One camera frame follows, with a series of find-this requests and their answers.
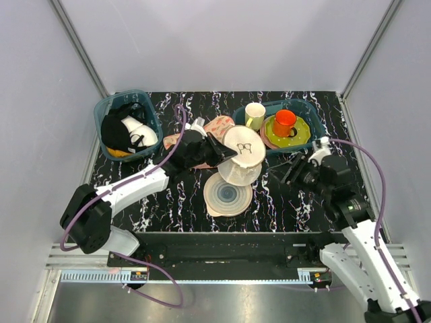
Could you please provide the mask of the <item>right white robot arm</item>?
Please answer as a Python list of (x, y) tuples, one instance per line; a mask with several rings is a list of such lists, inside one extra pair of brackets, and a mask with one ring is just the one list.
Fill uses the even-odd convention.
[(325, 214), (348, 244), (359, 263), (346, 253), (329, 232), (311, 241), (306, 259), (326, 266), (364, 308), (366, 322), (429, 322), (430, 302), (405, 280), (380, 234), (382, 215), (353, 189), (351, 169), (344, 157), (331, 153), (334, 140), (313, 141), (313, 153), (298, 153), (268, 172), (283, 184), (309, 190), (323, 199)]

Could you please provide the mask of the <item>white mesh laundry bag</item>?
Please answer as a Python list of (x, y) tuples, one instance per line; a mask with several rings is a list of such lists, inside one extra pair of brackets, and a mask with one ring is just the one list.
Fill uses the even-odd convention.
[(260, 136), (246, 126), (229, 128), (222, 143), (237, 155), (218, 166), (220, 176), (234, 186), (251, 185), (261, 173), (266, 147)]

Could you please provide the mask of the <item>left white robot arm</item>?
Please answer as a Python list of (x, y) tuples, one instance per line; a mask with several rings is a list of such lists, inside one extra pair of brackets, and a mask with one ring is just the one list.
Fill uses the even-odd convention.
[(202, 119), (182, 127), (179, 138), (169, 149), (142, 171), (106, 186), (79, 186), (60, 220), (65, 235), (84, 254), (106, 250), (122, 254), (130, 266), (145, 260), (139, 238), (129, 230), (112, 224), (112, 218), (141, 199), (162, 192), (179, 174), (201, 164), (217, 167), (237, 156), (210, 132), (204, 131)]

